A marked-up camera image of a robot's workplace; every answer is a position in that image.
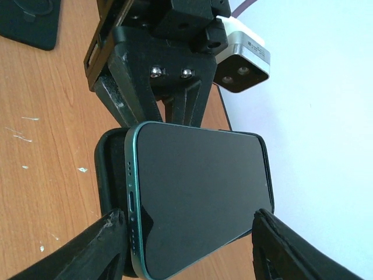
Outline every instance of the black plastic bracket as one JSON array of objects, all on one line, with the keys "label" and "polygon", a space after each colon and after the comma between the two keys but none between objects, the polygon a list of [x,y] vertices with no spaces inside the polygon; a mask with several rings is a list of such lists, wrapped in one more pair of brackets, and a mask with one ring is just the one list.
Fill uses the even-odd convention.
[{"label": "black plastic bracket", "polygon": [[217,15],[228,1],[98,0],[100,23],[85,58],[90,90],[122,127],[162,121],[199,127],[227,47]]}]

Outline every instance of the white background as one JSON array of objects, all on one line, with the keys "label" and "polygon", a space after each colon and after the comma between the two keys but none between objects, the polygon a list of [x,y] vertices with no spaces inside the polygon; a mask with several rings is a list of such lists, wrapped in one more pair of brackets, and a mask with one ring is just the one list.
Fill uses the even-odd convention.
[{"label": "white background", "polygon": [[223,99],[233,130],[266,141],[275,215],[373,279],[373,1],[258,0],[239,19],[271,77]]}]

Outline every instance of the wood grain surface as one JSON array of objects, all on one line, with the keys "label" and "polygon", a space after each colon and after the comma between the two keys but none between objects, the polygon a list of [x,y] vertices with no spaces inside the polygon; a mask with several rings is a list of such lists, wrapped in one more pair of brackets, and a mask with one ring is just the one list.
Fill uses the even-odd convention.
[{"label": "wood grain surface", "polygon": [[[100,216],[93,153],[118,124],[88,90],[84,73],[97,24],[95,1],[62,1],[55,50],[0,37],[0,279]],[[215,87],[203,127],[228,129]],[[251,251],[251,238],[243,238],[174,279],[255,279]]]}]

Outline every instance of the phone screen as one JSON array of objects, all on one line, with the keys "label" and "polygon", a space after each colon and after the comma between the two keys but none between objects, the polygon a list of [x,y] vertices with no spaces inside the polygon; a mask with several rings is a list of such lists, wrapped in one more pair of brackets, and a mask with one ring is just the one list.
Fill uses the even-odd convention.
[{"label": "phone screen", "polygon": [[273,211],[264,143],[256,135],[149,123],[136,147],[142,242],[153,279],[250,231],[260,208]]}]

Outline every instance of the black cable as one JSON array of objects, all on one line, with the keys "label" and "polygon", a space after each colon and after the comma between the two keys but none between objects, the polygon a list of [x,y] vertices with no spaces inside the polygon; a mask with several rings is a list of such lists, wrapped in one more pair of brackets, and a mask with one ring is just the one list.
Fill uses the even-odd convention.
[{"label": "black cable", "polygon": [[256,0],[245,0],[240,6],[232,12],[232,17],[238,18],[247,8],[249,8]]}]

